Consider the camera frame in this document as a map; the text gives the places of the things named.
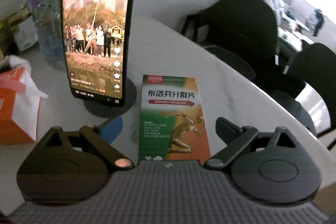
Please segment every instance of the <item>black circular base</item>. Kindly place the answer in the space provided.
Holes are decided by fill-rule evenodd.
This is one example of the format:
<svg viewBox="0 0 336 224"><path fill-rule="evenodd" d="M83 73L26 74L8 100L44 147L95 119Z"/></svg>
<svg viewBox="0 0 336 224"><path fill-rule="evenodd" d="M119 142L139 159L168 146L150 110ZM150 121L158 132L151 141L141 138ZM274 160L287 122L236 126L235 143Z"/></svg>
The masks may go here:
<svg viewBox="0 0 336 224"><path fill-rule="evenodd" d="M84 106L91 114L101 117L101 118L112 118L117 117L128 110L134 105L137 99L137 88L131 79L126 78L125 87L125 105L122 107L113 107L100 104L95 101L84 101Z"/></svg>

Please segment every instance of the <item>black chair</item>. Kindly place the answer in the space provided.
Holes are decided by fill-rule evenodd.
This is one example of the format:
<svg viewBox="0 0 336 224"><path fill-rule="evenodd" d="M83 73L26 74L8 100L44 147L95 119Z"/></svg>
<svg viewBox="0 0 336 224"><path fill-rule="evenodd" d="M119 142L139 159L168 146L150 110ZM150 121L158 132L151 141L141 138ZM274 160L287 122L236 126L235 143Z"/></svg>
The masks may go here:
<svg viewBox="0 0 336 224"><path fill-rule="evenodd" d="M321 43L308 45L293 58L287 75L307 82L320 94L328 108L331 127L317 134L317 137L336 129L336 54ZM335 145L336 139L328 149Z"/></svg>
<svg viewBox="0 0 336 224"><path fill-rule="evenodd" d="M219 48L217 46L204 47L208 52L215 55L218 59L228 64L231 68L239 72L248 80L252 81L256 78L253 68L241 57L232 52Z"/></svg>
<svg viewBox="0 0 336 224"><path fill-rule="evenodd" d="M311 116L299 102L281 90L276 90L271 97L317 137L316 128Z"/></svg>
<svg viewBox="0 0 336 224"><path fill-rule="evenodd" d="M220 0L196 15L187 17L184 35L194 22L193 41L198 28L209 25L206 40L243 58L256 72L253 80L259 88L271 94L282 83L282 70L277 66L278 27L272 8L262 0ZM305 84L293 80L299 93Z"/></svg>

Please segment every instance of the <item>white table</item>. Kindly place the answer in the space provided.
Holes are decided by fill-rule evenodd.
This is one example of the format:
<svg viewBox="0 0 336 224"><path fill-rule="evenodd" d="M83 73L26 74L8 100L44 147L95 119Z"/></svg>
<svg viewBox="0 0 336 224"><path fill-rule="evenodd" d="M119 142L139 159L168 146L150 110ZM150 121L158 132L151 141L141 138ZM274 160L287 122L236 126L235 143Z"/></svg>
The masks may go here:
<svg viewBox="0 0 336 224"><path fill-rule="evenodd" d="M280 52L288 59L294 57L298 52L302 51L301 34L298 32L291 33L278 27L278 37L283 40L280 44Z"/></svg>
<svg viewBox="0 0 336 224"><path fill-rule="evenodd" d="M81 100L72 97L64 65L48 66L37 50L23 55L32 65L38 88L49 94L41 101L38 139L55 125L65 131L104 120L86 111ZM238 126L250 125L272 132L287 127L319 165L326 186L336 181L336 159L296 119L266 93L200 46L151 19L134 17L129 45L128 77L138 91L137 103L123 115L124 130L112 145L137 161L139 106L143 74L196 77L211 153L225 145L215 133L217 117ZM34 144L0 146L0 210L11 213L24 200L16 185L16 172Z"/></svg>
<svg viewBox="0 0 336 224"><path fill-rule="evenodd" d="M296 23L305 31L310 32L309 28L306 25L304 25L301 21L297 20Z"/></svg>
<svg viewBox="0 0 336 224"><path fill-rule="evenodd" d="M314 44L314 41L313 40L311 40L310 38L308 38L307 36L305 36L305 35L302 35L301 36L301 41L305 41L307 44L309 44L309 45L311 45L311 44Z"/></svg>

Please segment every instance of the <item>phone screen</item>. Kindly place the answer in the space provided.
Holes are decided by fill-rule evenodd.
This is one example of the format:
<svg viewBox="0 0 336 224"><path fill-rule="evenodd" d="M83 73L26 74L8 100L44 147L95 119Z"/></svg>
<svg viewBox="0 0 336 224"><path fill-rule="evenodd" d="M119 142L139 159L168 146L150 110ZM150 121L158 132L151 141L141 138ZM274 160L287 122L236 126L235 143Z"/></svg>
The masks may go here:
<svg viewBox="0 0 336 224"><path fill-rule="evenodd" d="M128 0L62 2L63 44L71 87L81 96L103 101L122 98Z"/></svg>

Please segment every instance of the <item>blue object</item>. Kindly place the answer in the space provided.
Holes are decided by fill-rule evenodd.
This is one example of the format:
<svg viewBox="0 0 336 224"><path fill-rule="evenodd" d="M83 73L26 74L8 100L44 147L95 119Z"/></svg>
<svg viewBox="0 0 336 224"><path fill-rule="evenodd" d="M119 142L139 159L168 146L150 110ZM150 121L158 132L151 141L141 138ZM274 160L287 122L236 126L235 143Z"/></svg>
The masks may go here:
<svg viewBox="0 0 336 224"><path fill-rule="evenodd" d="M118 116L100 130L99 136L108 144L111 144L119 136L122 130L123 119L121 116Z"/></svg>
<svg viewBox="0 0 336 224"><path fill-rule="evenodd" d="M295 15L291 11L286 11L286 16L288 16L292 20L296 20Z"/></svg>

